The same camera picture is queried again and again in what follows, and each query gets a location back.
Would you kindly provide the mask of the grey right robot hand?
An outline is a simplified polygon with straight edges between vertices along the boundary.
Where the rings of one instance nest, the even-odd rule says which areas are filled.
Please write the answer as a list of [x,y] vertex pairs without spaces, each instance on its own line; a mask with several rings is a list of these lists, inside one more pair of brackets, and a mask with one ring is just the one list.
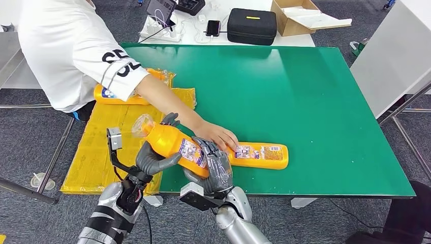
[[209,176],[201,178],[191,170],[183,168],[185,177],[202,186],[206,194],[231,190],[233,188],[233,172],[227,153],[212,141],[196,136],[193,136],[192,139],[203,151],[204,158],[207,160]]

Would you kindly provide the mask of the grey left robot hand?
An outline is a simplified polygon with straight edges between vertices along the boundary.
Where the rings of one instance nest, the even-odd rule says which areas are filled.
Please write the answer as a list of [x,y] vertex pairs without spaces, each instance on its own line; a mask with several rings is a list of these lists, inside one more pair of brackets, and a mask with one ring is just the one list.
[[[177,117],[178,113],[171,112],[163,118],[161,124],[177,127],[180,123],[180,121],[176,120]],[[143,114],[135,121],[136,125],[134,125],[134,128],[137,129],[137,126],[142,126],[146,119],[149,119],[149,121],[152,122],[152,118],[149,114]],[[181,157],[181,153],[176,152],[172,156],[166,158],[156,153],[151,144],[145,141],[141,146],[135,161],[136,166],[145,174],[155,175],[164,169],[177,165]]]

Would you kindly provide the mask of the person's right hand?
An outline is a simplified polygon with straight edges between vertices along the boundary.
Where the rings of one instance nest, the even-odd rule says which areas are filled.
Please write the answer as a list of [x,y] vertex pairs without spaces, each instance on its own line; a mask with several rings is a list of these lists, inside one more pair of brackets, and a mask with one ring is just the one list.
[[191,130],[195,136],[215,143],[225,152],[228,152],[228,148],[236,150],[239,146],[238,139],[233,132],[203,119],[197,122]]

